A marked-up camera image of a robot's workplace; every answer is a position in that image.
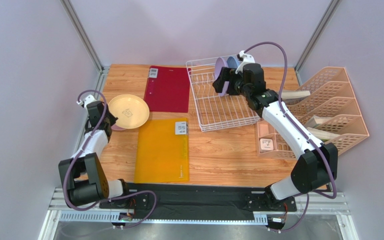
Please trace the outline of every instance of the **yellow plate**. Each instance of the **yellow plate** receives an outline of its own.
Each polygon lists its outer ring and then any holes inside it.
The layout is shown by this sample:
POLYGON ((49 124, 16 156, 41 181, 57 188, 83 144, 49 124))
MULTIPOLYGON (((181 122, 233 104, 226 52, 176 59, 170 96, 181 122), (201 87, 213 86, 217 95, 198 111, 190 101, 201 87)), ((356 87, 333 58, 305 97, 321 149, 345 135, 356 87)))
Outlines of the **yellow plate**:
POLYGON ((149 118, 149 107, 138 96, 123 94, 114 97, 109 103, 110 113, 118 118, 115 125, 123 129, 135 129, 149 118))

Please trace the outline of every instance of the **gray wall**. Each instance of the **gray wall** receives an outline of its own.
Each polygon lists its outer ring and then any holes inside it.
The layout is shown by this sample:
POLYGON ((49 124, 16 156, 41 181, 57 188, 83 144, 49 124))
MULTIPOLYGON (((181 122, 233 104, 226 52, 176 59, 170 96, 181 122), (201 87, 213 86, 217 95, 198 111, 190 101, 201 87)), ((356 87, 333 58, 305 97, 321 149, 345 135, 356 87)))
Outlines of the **gray wall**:
POLYGON ((37 239, 97 76, 59 0, 0 0, 0 239, 37 239))
POLYGON ((344 191, 360 239, 384 239, 384 1, 344 0, 300 71, 346 67, 370 137, 339 159, 344 191))
MULTIPOLYGON (((104 65, 184 65, 274 41, 298 61, 330 0, 72 0, 104 65)), ((274 46, 252 51, 282 66, 274 46)))

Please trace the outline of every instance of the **plate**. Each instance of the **plate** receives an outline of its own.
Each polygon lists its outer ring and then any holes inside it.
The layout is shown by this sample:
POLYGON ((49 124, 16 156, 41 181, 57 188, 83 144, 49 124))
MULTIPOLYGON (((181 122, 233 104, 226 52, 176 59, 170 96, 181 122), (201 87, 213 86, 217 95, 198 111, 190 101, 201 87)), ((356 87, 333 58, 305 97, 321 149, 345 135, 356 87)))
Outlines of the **plate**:
POLYGON ((238 66, 240 65, 240 61, 236 57, 230 56, 227 59, 227 66, 231 69, 237 69, 238 66))
POLYGON ((226 62, 225 59, 221 57, 217 58, 217 60, 215 61, 215 67, 214 67, 214 80, 216 80, 219 77, 222 67, 227 67, 227 66, 228 66, 228 63, 226 62))
POLYGON ((135 129, 149 118, 149 107, 138 96, 123 94, 114 97, 109 103, 110 113, 118 118, 112 130, 135 129))

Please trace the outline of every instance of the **white sticker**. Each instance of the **white sticker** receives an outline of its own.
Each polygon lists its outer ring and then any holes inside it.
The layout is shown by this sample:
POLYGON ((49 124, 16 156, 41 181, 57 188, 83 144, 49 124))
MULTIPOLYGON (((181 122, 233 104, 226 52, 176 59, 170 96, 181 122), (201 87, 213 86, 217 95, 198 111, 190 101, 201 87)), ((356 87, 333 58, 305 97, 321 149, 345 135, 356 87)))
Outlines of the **white sticker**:
POLYGON ((177 121, 175 122, 175 130, 176 135, 187 135, 189 134, 189 126, 187 121, 177 121))
POLYGON ((281 219, 281 218, 278 218, 278 217, 274 217, 274 218, 272 218, 272 222, 275 222, 275 223, 282 223, 282 219, 281 219))
POLYGON ((149 78, 156 79, 158 76, 158 68, 149 68, 149 78))
POLYGON ((273 151, 274 141, 272 139, 260 138, 260 151, 273 151))

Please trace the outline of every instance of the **metal frame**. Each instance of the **metal frame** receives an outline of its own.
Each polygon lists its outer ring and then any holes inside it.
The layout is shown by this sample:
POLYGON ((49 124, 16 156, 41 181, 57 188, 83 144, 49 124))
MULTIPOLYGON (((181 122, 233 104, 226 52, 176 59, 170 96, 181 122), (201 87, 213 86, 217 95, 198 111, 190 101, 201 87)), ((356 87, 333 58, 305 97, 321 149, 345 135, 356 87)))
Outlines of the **metal frame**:
MULTIPOLYGON (((261 191, 253 191, 252 194, 261 194, 261 191)), ((307 208, 307 215, 336 215, 341 235, 344 240, 358 240, 358 234, 352 220, 351 212, 342 192, 337 193, 336 199, 329 199, 317 193, 309 193, 310 200, 307 208)), ((306 206, 307 197, 305 195, 295 198, 297 212, 289 212, 289 215, 301 215, 306 206)), ((95 223, 122 223, 118 220, 120 213, 127 213, 127 209, 100 209, 98 206, 79 212, 69 208, 64 199, 61 188, 54 190, 53 197, 48 207, 47 215, 42 225, 39 240, 51 240, 54 238, 57 226, 60 222, 95 222, 95 223)), ((145 220, 144 224, 204 224, 204 225, 267 225, 267 215, 282 215, 284 212, 274 211, 254 211, 254 220, 235 221, 235 220, 166 220, 151 219, 145 220)), ((133 219, 129 223, 135 223, 139 219, 133 219)))
POLYGON ((87 33, 84 30, 83 25, 81 24, 80 19, 78 18, 77 13, 75 12, 74 6, 72 5, 70 0, 60 0, 60 2, 65 8, 66 13, 68 14, 73 26, 75 27, 75 30, 78 33, 79 38, 81 39, 85 49, 90 55, 90 58, 94 63, 94 66, 96 67, 97 71, 101 73, 104 70, 104 66, 101 60, 99 59, 99 56, 96 53, 96 50, 94 49, 92 43, 90 42, 90 39, 87 36, 87 33))
POLYGON ((320 38, 322 32, 324 31, 325 27, 327 26, 328 22, 330 21, 331 17, 333 16, 334 12, 336 11, 337 7, 341 3, 342 0, 331 0, 328 7, 326 8, 325 13, 323 14, 321 20, 319 21, 315 31, 312 34, 312 37, 310 38, 309 42, 306 45, 306 48, 304 49, 303 53, 301 54, 300 58, 298 59, 297 64, 294 66, 295 72, 298 73, 300 69, 303 67, 303 64, 305 63, 306 59, 310 55, 312 49, 315 47, 315 44, 317 43, 318 39, 320 38))
POLYGON ((300 77, 300 74, 298 71, 295 72, 295 76, 297 77, 298 86, 300 87, 301 85, 304 84, 304 82, 302 82, 302 78, 300 77))

